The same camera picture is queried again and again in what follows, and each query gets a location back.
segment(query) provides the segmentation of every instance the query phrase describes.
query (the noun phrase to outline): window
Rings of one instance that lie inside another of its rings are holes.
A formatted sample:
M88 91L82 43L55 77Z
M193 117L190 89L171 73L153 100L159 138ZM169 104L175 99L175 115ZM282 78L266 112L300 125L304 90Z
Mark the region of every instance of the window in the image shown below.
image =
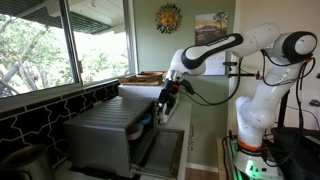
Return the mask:
M0 98L134 74L128 3L0 1Z

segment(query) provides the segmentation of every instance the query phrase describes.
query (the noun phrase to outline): window frame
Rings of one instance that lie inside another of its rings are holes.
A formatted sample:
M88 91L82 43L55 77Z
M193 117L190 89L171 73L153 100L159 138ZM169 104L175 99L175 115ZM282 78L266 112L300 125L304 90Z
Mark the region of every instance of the window frame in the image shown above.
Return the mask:
M61 21L63 24L64 33L66 36L68 53L70 57L70 63L73 70L73 78L75 83L1 98L0 113L15 109L15 108L23 107L29 104L56 98L65 94L86 90L94 86L99 86L101 84L116 82L118 78L134 75L138 71L133 0L122 0L124 18L125 18L125 32L127 37L126 39L127 39L127 48L128 48L127 52L128 52L128 60L129 60L129 70L132 73L119 76L119 77L113 77L113 78L101 80L101 81L95 81L87 84L83 84L81 80L82 68L81 68L81 63L77 57L76 44L74 40L72 26L70 24L70 19L69 19L68 2L67 0L58 0L58 1L60 5Z

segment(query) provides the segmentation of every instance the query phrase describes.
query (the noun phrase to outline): sun wall decoration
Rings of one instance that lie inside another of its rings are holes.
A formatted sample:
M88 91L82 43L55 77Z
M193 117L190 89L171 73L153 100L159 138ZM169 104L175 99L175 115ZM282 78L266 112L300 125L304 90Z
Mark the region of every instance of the sun wall decoration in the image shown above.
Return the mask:
M180 9L175 4L161 6L156 13L157 29L161 33L171 34L181 25L182 15Z

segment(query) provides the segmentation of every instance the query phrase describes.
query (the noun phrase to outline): black tile backsplash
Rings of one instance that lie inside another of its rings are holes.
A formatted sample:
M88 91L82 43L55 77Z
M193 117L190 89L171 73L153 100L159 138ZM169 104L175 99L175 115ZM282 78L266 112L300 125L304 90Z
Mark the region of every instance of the black tile backsplash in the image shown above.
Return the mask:
M52 165L68 152L63 123L118 96L118 82L99 85L0 113L0 161L32 144L46 144Z

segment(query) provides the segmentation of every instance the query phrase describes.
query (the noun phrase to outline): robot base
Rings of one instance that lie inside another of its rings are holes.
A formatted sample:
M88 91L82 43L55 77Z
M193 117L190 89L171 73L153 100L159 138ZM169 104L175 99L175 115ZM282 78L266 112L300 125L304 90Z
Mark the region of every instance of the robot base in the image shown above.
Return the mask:
M270 165L275 165L274 162L268 162ZM234 166L245 173L252 179L279 179L283 180L283 174L278 167L268 166L261 157L250 156L238 151L235 155Z

